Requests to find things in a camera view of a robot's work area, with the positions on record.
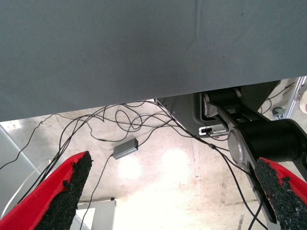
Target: concrete floor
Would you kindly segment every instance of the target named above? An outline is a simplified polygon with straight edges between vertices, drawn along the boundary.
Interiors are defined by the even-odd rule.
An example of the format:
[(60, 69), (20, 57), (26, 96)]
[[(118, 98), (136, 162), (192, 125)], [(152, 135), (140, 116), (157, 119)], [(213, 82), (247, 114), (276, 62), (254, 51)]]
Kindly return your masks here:
[[(283, 80), (271, 95), (282, 90), (294, 81)], [(273, 100), (273, 107), (284, 107), (291, 93), (280, 95)], [(106, 112), (106, 117), (114, 119), (118, 108)], [(63, 113), (77, 117), (92, 113), (95, 109)], [(142, 114), (153, 114), (160, 109), (144, 104), (137, 109)], [(33, 117), (0, 123), (16, 144), (22, 148), (28, 141), (33, 128), (47, 116)], [(307, 115), (295, 110), (293, 116), (303, 129), (307, 130)], [(123, 114), (120, 121), (127, 121)], [(70, 120), (55, 115), (44, 122), (35, 132), (30, 145), (24, 150), (27, 157), (38, 166), (46, 159), (52, 159), (58, 150), (59, 137)], [(149, 124), (161, 122), (151, 119)], [(93, 135), (105, 139), (120, 139), (125, 136), (116, 123), (91, 120)], [(133, 137), (144, 141), (149, 128), (129, 133), (126, 140)], [(217, 146), (227, 148), (227, 142), (211, 140)], [(94, 160), (81, 200), (88, 200), (97, 182), (107, 157), (113, 147), (119, 143), (100, 142), (90, 136), (90, 130), (84, 126), (73, 137), (70, 146), (60, 162), (70, 155), (88, 150)], [(286, 163), (290, 169), (293, 165)], [(256, 212), (258, 202), (250, 189), (246, 176), (234, 169), (244, 196), (251, 209)], [(172, 128), (163, 127), (152, 134), (149, 140), (140, 146), (139, 151), (119, 160), (110, 159), (102, 181), (96, 190), (94, 200), (117, 199), (115, 230), (122, 229), (185, 229), (219, 230), (247, 229), (252, 216), (246, 210), (234, 180), (223, 158), (214, 150), (198, 141), (178, 135)], [(264, 223), (262, 213), (259, 217)], [(255, 222), (254, 228), (262, 229)]]

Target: white cable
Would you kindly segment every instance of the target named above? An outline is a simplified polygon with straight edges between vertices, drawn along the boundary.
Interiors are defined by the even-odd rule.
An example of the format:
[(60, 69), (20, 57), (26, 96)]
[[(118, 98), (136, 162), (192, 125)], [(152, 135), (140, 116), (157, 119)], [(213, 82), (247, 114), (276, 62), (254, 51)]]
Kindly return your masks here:
[(14, 193), (14, 195), (10, 198), (9, 202), (6, 204), (4, 210), (3, 210), (2, 214), (1, 214), (1, 218), (0, 218), (0, 219), (3, 218), (3, 216), (4, 216), (5, 212), (6, 212), (6, 210), (7, 210), (8, 207), (9, 207), (9, 205), (10, 205), (11, 202), (14, 200), (14, 198), (15, 198), (16, 195), (19, 193), (19, 191), (22, 189), (22, 187), (23, 187), (24, 184), (27, 182), (27, 180), (29, 180), (30, 177), (31, 177), (31, 176), (32, 176), (32, 175), (33, 175), (33, 174), (34, 174), (44, 163), (46, 163), (47, 161), (48, 161), (48, 165), (51, 163), (51, 160), (50, 160), (50, 159), (47, 159), (47, 160), (45, 160), (44, 162), (42, 162), (36, 169), (34, 169), (33, 172), (31, 172), (30, 175), (28, 175), (28, 177), (24, 180), (24, 182), (19, 186), (19, 188), (17, 189), (17, 191), (16, 191), (16, 192)]

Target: gray fabric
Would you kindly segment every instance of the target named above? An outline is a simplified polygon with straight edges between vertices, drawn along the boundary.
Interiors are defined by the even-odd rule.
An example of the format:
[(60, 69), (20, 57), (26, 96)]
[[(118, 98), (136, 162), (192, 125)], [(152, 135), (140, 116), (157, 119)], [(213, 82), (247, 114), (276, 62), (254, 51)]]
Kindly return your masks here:
[(0, 121), (298, 77), (305, 1), (3, 0)]

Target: black power cord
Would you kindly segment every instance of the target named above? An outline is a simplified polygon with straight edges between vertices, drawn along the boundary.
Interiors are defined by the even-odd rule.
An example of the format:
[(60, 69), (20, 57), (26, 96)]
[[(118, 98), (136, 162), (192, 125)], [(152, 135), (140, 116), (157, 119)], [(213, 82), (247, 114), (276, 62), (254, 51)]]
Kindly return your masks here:
[(249, 225), (249, 227), (248, 227), (248, 230), (251, 230), (251, 228), (253, 227), (253, 225), (254, 225), (254, 223), (255, 223), (255, 220), (256, 220), (258, 214), (259, 214), (260, 211), (261, 211), (262, 205), (263, 205), (263, 199), (260, 200), (259, 207), (258, 207), (258, 209), (257, 209), (257, 212), (255, 213), (255, 216), (254, 216), (253, 220), (251, 221), (251, 223), (250, 223), (250, 225)]
[[(106, 112), (106, 110), (107, 110), (107, 109), (110, 109), (110, 108), (112, 108), (112, 107), (114, 107), (114, 106), (118, 106), (118, 105), (106, 106), (106, 107), (103, 107), (103, 108), (98, 109), (97, 111), (95, 111), (95, 112), (92, 113), (92, 114), (83, 115), (83, 116), (80, 116), (80, 117), (75, 118), (75, 119), (73, 119), (73, 118), (68, 118), (68, 117), (65, 117), (65, 116), (60, 115), (60, 116), (62, 116), (62, 117), (64, 117), (64, 118), (70, 119), (71, 122), (69, 122), (69, 123), (67, 124), (67, 126), (64, 128), (64, 130), (63, 130), (63, 132), (62, 132), (62, 134), (61, 134), (60, 141), (59, 141), (59, 151), (57, 152), (56, 156), (53, 158), (51, 164), (50, 164), (49, 166), (47, 166), (47, 167), (43, 170), (43, 172), (40, 174), (40, 176), (39, 176), (38, 179), (34, 182), (34, 184), (31, 186), (31, 188), (27, 191), (27, 193), (33, 188), (33, 186), (37, 183), (37, 181), (39, 180), (40, 177), (41, 177), (41, 181), (40, 181), (40, 182), (42, 182), (42, 181), (45, 179), (45, 177), (51, 172), (51, 170), (54, 168), (55, 164), (58, 162), (58, 160), (59, 160), (59, 158), (61, 157), (61, 155), (62, 155), (62, 154), (64, 153), (64, 151), (67, 149), (67, 147), (68, 147), (68, 145), (69, 145), (69, 143), (70, 143), (72, 137), (74, 136), (74, 134), (75, 134), (84, 124), (87, 124), (87, 125), (88, 125), (88, 127), (89, 127), (90, 130), (91, 130), (91, 136), (94, 137), (94, 136), (92, 135), (92, 129), (91, 129), (89, 123), (88, 123), (92, 118), (99, 119), (99, 120), (101, 120), (102, 122), (105, 122), (105, 120), (112, 121), (112, 122), (116, 122), (117, 125), (118, 125), (122, 130), (124, 130), (124, 131), (127, 132), (126, 134), (128, 134), (129, 132), (136, 132), (136, 131), (139, 131), (140, 128), (141, 128), (142, 126), (152, 127), (153, 129), (151, 130), (149, 136), (148, 136), (147, 139), (146, 139), (145, 141), (143, 141), (140, 145), (144, 144), (144, 143), (149, 139), (149, 137), (151, 136), (151, 134), (152, 134), (155, 130), (157, 130), (158, 128), (160, 128), (160, 127), (165, 127), (165, 126), (167, 126), (167, 127), (172, 127), (178, 134), (180, 134), (180, 133), (175, 129), (176, 127), (178, 127), (178, 128), (180, 128), (182, 131), (184, 131), (185, 133), (188, 134), (188, 136), (180, 134), (181, 136), (194, 138), (194, 139), (200, 141), (201, 143), (204, 143), (204, 144), (208, 145), (211, 149), (214, 149), (214, 150), (216, 150), (218, 153), (221, 154), (221, 156), (223, 157), (223, 159), (224, 159), (225, 162), (227, 163), (227, 165), (228, 165), (228, 167), (229, 167), (229, 169), (230, 169), (230, 172), (232, 173), (232, 175), (233, 175), (233, 177), (234, 177), (234, 180), (235, 180), (235, 182), (236, 182), (236, 185), (238, 186), (239, 193), (240, 193), (240, 195), (241, 195), (241, 197), (242, 197), (242, 200), (243, 200), (243, 202), (245, 203), (247, 209), (249, 210), (249, 212), (251, 213), (251, 215), (255, 218), (255, 220), (257, 220), (265, 229), (267, 229), (267, 228), (265, 227), (265, 225), (262, 224), (261, 221), (259, 221), (259, 220), (257, 219), (257, 216), (255, 216), (255, 215), (252, 213), (252, 211), (250, 210), (250, 208), (248, 207), (248, 205), (247, 205), (247, 203), (246, 203), (246, 201), (245, 201), (245, 199), (244, 199), (244, 196), (243, 196), (243, 194), (242, 194), (242, 191), (241, 191), (241, 189), (240, 189), (240, 187), (239, 187), (239, 184), (238, 184), (238, 182), (237, 182), (237, 179), (236, 179), (236, 177), (235, 177), (235, 175), (234, 175), (234, 173), (233, 173), (233, 171), (232, 171), (232, 169), (231, 169), (229, 163), (231, 163), (233, 166), (237, 167), (238, 169), (242, 170), (244, 173), (246, 173), (246, 174), (249, 174), (249, 173), (246, 172), (245, 170), (241, 169), (240, 167), (236, 166), (232, 161), (230, 161), (230, 160), (229, 160), (223, 153), (221, 153), (218, 149), (220, 149), (220, 150), (225, 150), (225, 151), (229, 151), (229, 150), (224, 149), (224, 148), (221, 148), (221, 147), (218, 147), (218, 146), (215, 146), (214, 144), (211, 144), (211, 143), (209, 143), (209, 142), (207, 142), (207, 141), (201, 139), (200, 137), (197, 137), (197, 136), (191, 134), (191, 133), (188, 132), (184, 127), (182, 127), (181, 124), (180, 124), (171, 114), (169, 114), (167, 111), (165, 111), (160, 105), (158, 105), (158, 104), (156, 104), (156, 103), (153, 103), (153, 102), (149, 102), (149, 101), (141, 101), (140, 103), (141, 103), (141, 104), (140, 104), (140, 105), (137, 105), (137, 106), (131, 106), (131, 105), (129, 105), (129, 104), (121, 104), (121, 105), (123, 105), (124, 107), (126, 107), (127, 109), (130, 109), (131, 111), (135, 112), (135, 114), (136, 114), (137, 116), (136, 116), (133, 120), (130, 120), (128, 114), (125, 113), (125, 112), (122, 111), (122, 110), (117, 110), (116, 116), (115, 116), (115, 121), (114, 121), (114, 120), (111, 120), (111, 119), (106, 119), (106, 118), (105, 118), (105, 112)], [(149, 118), (151, 118), (151, 117), (153, 117), (153, 118), (155, 118), (155, 119), (158, 119), (158, 120), (162, 121), (162, 119), (157, 118), (155, 115), (140, 115), (140, 114), (138, 114), (136, 111), (134, 111), (134, 110), (132, 109), (132, 108), (140, 107), (140, 106), (144, 105), (145, 103), (150, 103), (150, 104), (153, 104), (153, 105), (155, 105), (155, 106), (158, 106), (158, 107), (163, 111), (163, 113), (164, 113), (163, 116), (169, 117), (170, 119), (169, 119), (167, 122), (163, 121), (163, 123), (162, 123), (161, 125), (158, 125), (158, 126), (149, 126), (149, 125), (145, 125), (144, 123), (145, 123)], [(119, 111), (124, 112), (124, 114), (125, 114), (125, 116), (127, 117), (127, 119), (128, 119), (129, 122), (119, 122), (119, 121), (117, 120), (117, 114), (119, 113)], [(59, 114), (52, 114), (52, 115), (50, 115), (48, 118), (46, 118), (44, 121), (46, 121), (47, 119), (49, 119), (49, 118), (50, 118), (51, 116), (53, 116), (53, 115), (59, 115)], [(143, 121), (143, 119), (142, 119), (143, 116), (147, 116), (147, 119), (145, 119), (144, 121)], [(171, 121), (175, 122), (176, 125), (175, 125), (175, 126), (174, 126), (174, 125), (170, 125), (169, 123), (170, 123)], [(66, 129), (67, 129), (71, 124), (73, 124), (74, 122), (76, 122), (76, 124), (75, 124), (75, 126), (74, 126), (74, 129), (73, 129), (71, 135), (67, 138), (67, 140), (64, 142), (64, 144), (62, 144), (62, 138), (63, 138), (64, 132), (65, 132)], [(125, 128), (121, 127), (120, 124), (126, 124), (126, 125), (129, 125), (129, 127), (128, 127), (128, 129), (125, 129)], [(33, 134), (34, 134), (36, 128), (33, 130), (33, 133), (32, 133), (32, 135), (30, 136), (30, 138), (32, 138), (32, 136), (33, 136)], [(117, 141), (118, 141), (118, 140), (105, 140), (105, 139), (99, 139), (99, 138), (95, 138), (95, 139), (97, 139), (97, 140), (99, 140), (99, 141), (110, 141), (110, 142), (117, 142)], [(19, 155), (17, 155), (17, 157), (16, 157), (15, 160), (13, 160), (13, 161), (11, 161), (11, 162), (9, 162), (9, 163), (12, 163), (12, 162), (16, 161), (16, 160), (18, 159), (18, 157), (19, 157)]]
[(96, 191), (96, 189), (97, 189), (97, 187), (98, 187), (98, 185), (99, 185), (99, 183), (100, 183), (101, 177), (102, 177), (102, 175), (103, 175), (103, 173), (104, 173), (104, 171), (105, 171), (105, 169), (106, 169), (106, 164), (108, 163), (109, 159), (110, 159), (112, 156), (113, 156), (113, 154), (111, 154), (111, 155), (107, 158), (107, 160), (106, 160), (106, 162), (105, 162), (105, 165), (104, 165), (104, 167), (102, 168), (102, 171), (101, 171), (101, 173), (100, 173), (99, 179), (98, 179), (97, 184), (96, 184), (96, 186), (95, 186), (95, 188), (94, 188), (94, 190), (93, 190), (93, 192), (92, 192), (92, 194), (91, 194), (91, 199), (90, 199), (90, 201), (89, 201), (89, 203), (88, 203), (87, 209), (86, 209), (85, 214), (84, 214), (84, 216), (83, 216), (83, 218), (82, 218), (81, 225), (80, 225), (80, 230), (81, 230), (81, 228), (82, 228), (82, 224), (83, 224), (83, 222), (84, 222), (85, 215), (86, 215), (88, 209), (89, 209), (90, 206), (91, 206), (91, 202), (92, 202), (92, 199), (93, 199), (94, 192)]
[(269, 111), (269, 110), (272, 108), (272, 101), (271, 101), (271, 99), (277, 97), (277, 96), (280, 95), (282, 92), (284, 92), (286, 89), (292, 87), (292, 86), (294, 85), (294, 83), (295, 83), (295, 82), (292, 82), (291, 84), (285, 86), (283, 90), (281, 90), (279, 93), (275, 94), (274, 96), (268, 97), (265, 101), (269, 101), (269, 102), (270, 102), (270, 106), (269, 106), (269, 108), (268, 108), (267, 110), (265, 110), (264, 112), (262, 112), (262, 107), (260, 107), (260, 109), (261, 109), (261, 112), (260, 112), (260, 113), (261, 113), (261, 114), (265, 114), (267, 111)]

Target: cable connector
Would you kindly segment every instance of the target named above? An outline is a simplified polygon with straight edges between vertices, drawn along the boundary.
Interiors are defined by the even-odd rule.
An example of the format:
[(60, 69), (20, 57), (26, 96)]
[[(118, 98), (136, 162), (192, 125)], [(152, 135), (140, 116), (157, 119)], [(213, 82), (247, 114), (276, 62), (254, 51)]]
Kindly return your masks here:
[(208, 146), (209, 146), (209, 148), (211, 148), (211, 149), (213, 149), (213, 150), (216, 149), (216, 146), (215, 146), (214, 144), (209, 144)]

